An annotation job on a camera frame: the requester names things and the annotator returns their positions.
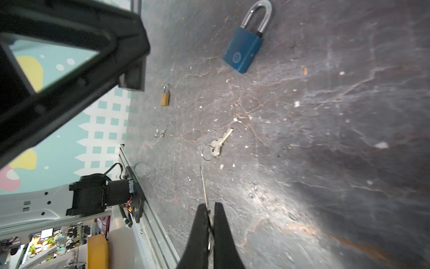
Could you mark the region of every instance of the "debris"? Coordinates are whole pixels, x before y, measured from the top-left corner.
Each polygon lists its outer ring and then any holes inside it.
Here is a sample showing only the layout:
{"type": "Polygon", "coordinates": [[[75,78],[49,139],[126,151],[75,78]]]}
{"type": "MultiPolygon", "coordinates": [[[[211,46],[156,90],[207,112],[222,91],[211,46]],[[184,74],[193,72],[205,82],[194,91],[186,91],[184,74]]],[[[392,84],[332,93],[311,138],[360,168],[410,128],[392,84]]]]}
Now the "debris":
{"type": "Polygon", "coordinates": [[[291,257],[290,253],[285,252],[285,255],[287,256],[287,258],[290,260],[290,262],[294,263],[293,257],[291,257]]]}
{"type": "Polygon", "coordinates": [[[375,144],[374,147],[375,148],[380,148],[380,149],[389,148],[388,147],[388,143],[384,142],[384,141],[379,142],[378,144],[375,144]]]}
{"type": "Polygon", "coordinates": [[[158,132],[158,129],[157,129],[157,131],[156,131],[156,133],[155,133],[154,137],[155,137],[155,138],[157,138],[157,137],[164,137],[164,135],[166,134],[167,128],[168,128],[168,127],[166,127],[166,128],[165,128],[164,130],[162,130],[161,132],[158,132]]]}
{"type": "Polygon", "coordinates": [[[302,71],[303,75],[307,75],[307,68],[306,68],[306,66],[302,65],[301,66],[301,71],[302,71]]]}
{"type": "Polygon", "coordinates": [[[297,220],[296,216],[294,216],[291,212],[288,212],[288,216],[290,217],[290,219],[292,220],[297,220]]]}

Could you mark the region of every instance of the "blue padlock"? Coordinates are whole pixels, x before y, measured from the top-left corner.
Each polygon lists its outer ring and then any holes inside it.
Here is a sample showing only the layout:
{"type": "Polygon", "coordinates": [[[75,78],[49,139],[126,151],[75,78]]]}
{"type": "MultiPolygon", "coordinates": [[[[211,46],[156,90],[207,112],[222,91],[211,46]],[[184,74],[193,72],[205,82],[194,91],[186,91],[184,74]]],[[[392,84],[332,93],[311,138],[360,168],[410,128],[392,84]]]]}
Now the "blue padlock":
{"type": "Polygon", "coordinates": [[[242,25],[234,33],[233,40],[228,46],[222,59],[231,65],[231,67],[239,71],[239,73],[243,74],[246,72],[255,54],[260,49],[261,43],[263,42],[261,37],[263,36],[263,31],[266,28],[271,15],[272,4],[268,0],[260,0],[249,9],[242,25]],[[266,9],[266,14],[257,29],[257,33],[254,34],[245,28],[251,19],[251,16],[260,7],[264,7],[266,9]]]}

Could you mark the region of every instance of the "mural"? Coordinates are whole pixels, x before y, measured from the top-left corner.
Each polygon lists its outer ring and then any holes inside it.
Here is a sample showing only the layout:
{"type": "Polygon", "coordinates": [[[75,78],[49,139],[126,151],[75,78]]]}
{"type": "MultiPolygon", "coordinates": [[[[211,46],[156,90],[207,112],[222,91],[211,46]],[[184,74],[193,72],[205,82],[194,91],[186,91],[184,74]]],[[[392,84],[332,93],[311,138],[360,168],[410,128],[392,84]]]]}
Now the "mural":
{"type": "MultiPolygon", "coordinates": [[[[129,0],[103,0],[129,9],[129,0]]],[[[35,92],[64,77],[96,51],[29,40],[10,45],[35,92]]],[[[113,88],[94,104],[0,169],[0,195],[39,191],[104,173],[118,161],[126,139],[131,92],[113,88]]],[[[108,174],[119,176],[118,167],[108,174]]]]}

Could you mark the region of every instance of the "cable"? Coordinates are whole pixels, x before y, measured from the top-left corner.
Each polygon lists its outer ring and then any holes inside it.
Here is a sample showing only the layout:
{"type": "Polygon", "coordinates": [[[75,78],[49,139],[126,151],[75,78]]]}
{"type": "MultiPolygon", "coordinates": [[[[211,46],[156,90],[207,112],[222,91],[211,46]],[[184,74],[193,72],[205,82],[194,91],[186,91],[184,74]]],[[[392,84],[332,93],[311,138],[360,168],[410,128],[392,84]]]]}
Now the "cable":
{"type": "Polygon", "coordinates": [[[126,209],[127,209],[127,211],[128,211],[129,213],[131,213],[131,212],[130,212],[130,210],[129,210],[129,204],[130,204],[130,202],[132,201],[132,199],[133,199],[133,197],[131,197],[131,198],[130,198],[130,200],[127,202],[127,205],[126,205],[126,209]]]}
{"type": "Polygon", "coordinates": [[[12,245],[12,243],[13,242],[15,242],[15,240],[18,238],[18,236],[16,236],[11,242],[6,242],[6,243],[3,243],[3,242],[0,242],[0,246],[10,246],[10,245],[12,245]]]}
{"type": "Polygon", "coordinates": [[[133,222],[128,219],[128,217],[126,216],[126,213],[124,212],[124,209],[120,205],[118,205],[118,207],[120,209],[121,216],[123,217],[124,222],[128,227],[131,227],[133,225],[133,222]]]}
{"type": "Polygon", "coordinates": [[[123,173],[123,165],[122,165],[122,164],[120,164],[120,163],[114,163],[114,164],[109,168],[109,170],[108,170],[108,171],[106,171],[103,175],[106,175],[107,173],[109,173],[109,171],[111,171],[111,170],[115,167],[115,165],[117,165],[117,164],[119,164],[119,165],[120,165],[120,167],[121,167],[121,173],[120,173],[120,179],[121,179],[121,174],[123,173]]]}
{"type": "Polygon", "coordinates": [[[127,216],[127,217],[128,217],[128,219],[129,219],[129,221],[130,221],[130,223],[131,223],[130,225],[133,225],[133,219],[132,219],[132,216],[130,215],[130,213],[128,213],[127,215],[128,215],[128,216],[127,216]]]}

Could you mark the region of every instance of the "padlock shackle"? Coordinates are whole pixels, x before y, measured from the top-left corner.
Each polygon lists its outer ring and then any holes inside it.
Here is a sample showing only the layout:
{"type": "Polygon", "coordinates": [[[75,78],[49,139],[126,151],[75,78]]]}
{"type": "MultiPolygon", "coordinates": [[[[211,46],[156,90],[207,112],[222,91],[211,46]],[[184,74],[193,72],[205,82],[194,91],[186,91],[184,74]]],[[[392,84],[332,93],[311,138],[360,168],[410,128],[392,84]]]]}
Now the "padlock shackle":
{"type": "Polygon", "coordinates": [[[170,93],[170,85],[166,84],[163,86],[163,93],[170,93]]]}
{"type": "Polygon", "coordinates": [[[242,28],[246,28],[252,15],[254,15],[254,12],[260,7],[264,7],[266,9],[266,14],[264,15],[263,21],[261,21],[260,26],[257,29],[258,32],[260,32],[261,34],[263,33],[263,31],[266,29],[267,24],[269,23],[270,16],[272,15],[272,4],[269,2],[269,0],[260,0],[251,6],[245,18],[243,19],[241,25],[242,28]]]}

